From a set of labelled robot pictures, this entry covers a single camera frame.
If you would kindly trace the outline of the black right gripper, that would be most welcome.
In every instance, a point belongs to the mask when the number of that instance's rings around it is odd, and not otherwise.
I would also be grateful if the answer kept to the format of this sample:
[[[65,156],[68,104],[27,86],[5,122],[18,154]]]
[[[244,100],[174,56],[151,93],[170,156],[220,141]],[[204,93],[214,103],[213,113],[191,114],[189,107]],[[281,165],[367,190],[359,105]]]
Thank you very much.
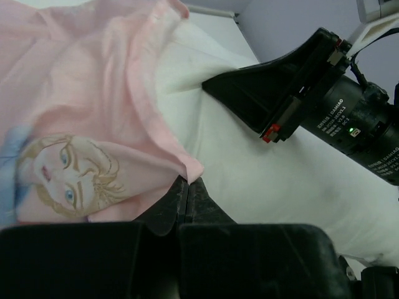
[[[347,57],[350,44],[323,28],[290,53],[207,79],[202,89],[266,142],[303,127],[347,156],[389,142],[388,95]]]

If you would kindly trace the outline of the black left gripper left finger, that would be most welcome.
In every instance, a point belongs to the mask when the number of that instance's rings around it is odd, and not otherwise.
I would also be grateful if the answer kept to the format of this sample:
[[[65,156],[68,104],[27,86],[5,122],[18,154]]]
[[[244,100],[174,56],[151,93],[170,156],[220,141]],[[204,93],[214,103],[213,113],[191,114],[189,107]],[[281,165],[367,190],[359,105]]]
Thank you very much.
[[[2,298],[178,298],[178,178],[137,220],[30,224],[1,233]]]

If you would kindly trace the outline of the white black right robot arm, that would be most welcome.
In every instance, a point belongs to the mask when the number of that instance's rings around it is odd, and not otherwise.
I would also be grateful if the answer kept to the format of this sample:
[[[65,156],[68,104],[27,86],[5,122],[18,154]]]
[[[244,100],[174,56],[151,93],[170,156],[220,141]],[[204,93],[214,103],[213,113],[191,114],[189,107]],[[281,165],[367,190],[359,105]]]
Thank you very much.
[[[265,142],[304,128],[395,186],[398,103],[365,78],[350,48],[320,28],[291,53],[219,74],[202,88]]]

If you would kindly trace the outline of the pink printed pillowcase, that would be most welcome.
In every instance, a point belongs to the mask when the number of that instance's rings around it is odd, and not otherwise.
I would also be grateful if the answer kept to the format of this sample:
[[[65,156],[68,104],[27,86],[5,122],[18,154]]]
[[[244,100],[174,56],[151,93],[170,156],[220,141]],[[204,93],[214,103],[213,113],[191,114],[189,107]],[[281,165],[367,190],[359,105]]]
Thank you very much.
[[[1,227],[130,221],[203,173],[156,105],[180,1],[1,2]]]

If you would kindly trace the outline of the white pillow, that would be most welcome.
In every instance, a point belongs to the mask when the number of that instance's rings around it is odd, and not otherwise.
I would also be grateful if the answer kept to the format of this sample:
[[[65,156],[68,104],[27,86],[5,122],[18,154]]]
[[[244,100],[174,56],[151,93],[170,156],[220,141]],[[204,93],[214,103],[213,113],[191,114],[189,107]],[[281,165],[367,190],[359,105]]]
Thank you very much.
[[[191,21],[168,41],[156,71],[157,106],[184,149],[204,166],[211,198],[238,223],[306,223],[338,253],[398,265],[398,188],[300,128],[261,141],[201,83],[250,60]]]

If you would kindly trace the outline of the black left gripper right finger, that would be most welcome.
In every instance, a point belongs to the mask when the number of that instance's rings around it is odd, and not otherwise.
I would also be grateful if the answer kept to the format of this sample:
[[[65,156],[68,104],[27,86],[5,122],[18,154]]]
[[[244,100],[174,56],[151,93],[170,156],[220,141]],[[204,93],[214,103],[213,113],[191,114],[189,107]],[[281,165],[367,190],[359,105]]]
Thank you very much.
[[[202,181],[179,216],[182,298],[350,298],[332,241],[309,224],[237,224]]]

